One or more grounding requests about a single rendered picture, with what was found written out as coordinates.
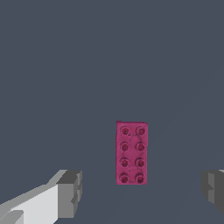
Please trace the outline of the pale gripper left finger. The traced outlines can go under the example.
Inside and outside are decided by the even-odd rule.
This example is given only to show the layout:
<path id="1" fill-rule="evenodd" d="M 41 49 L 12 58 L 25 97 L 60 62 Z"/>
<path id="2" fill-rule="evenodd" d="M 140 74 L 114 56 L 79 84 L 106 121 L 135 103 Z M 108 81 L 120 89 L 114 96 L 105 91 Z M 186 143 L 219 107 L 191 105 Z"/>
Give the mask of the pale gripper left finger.
<path id="1" fill-rule="evenodd" d="M 0 224 L 55 224 L 73 218 L 82 195 L 82 171 L 59 170 L 45 185 L 0 205 Z"/>

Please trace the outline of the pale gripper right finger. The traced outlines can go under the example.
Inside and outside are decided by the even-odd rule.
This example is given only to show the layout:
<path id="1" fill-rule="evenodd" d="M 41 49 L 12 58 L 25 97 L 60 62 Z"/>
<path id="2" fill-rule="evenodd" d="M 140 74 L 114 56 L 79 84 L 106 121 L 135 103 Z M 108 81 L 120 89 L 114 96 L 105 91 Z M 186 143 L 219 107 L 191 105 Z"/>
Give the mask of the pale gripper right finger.
<path id="1" fill-rule="evenodd" d="M 200 178 L 203 196 L 224 214 L 224 170 L 202 171 Z"/>

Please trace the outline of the magenta studded toy brick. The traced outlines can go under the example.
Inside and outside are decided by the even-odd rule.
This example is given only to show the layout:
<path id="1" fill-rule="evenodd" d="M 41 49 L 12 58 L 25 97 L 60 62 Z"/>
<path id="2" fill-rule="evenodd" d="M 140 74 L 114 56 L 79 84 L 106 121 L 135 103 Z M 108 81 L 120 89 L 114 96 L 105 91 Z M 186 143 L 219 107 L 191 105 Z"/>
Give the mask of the magenta studded toy brick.
<path id="1" fill-rule="evenodd" d="M 116 122 L 115 178 L 118 185 L 147 184 L 147 122 Z"/>

